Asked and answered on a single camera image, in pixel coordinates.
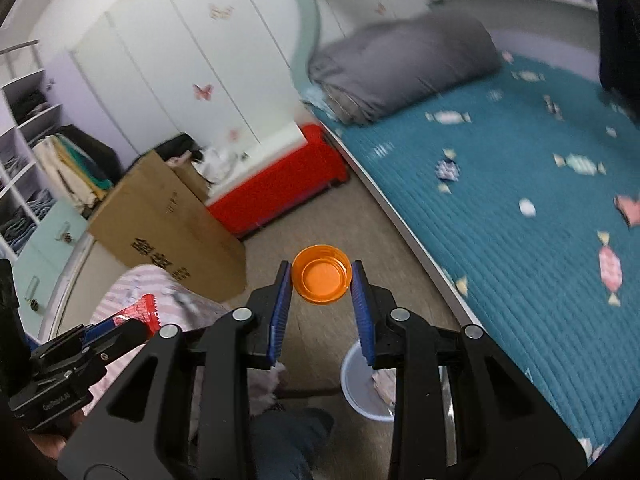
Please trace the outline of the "person's left hand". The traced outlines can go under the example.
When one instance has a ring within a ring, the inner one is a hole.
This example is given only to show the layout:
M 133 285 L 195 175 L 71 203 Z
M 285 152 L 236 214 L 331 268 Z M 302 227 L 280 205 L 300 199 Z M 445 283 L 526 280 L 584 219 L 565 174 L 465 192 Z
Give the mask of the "person's left hand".
M 83 410 L 79 410 L 66 420 L 60 420 L 55 429 L 61 430 L 62 434 L 43 434 L 42 432 L 29 432 L 28 436 L 38 450 L 50 460 L 58 460 L 68 439 L 75 430 L 85 421 L 86 415 Z

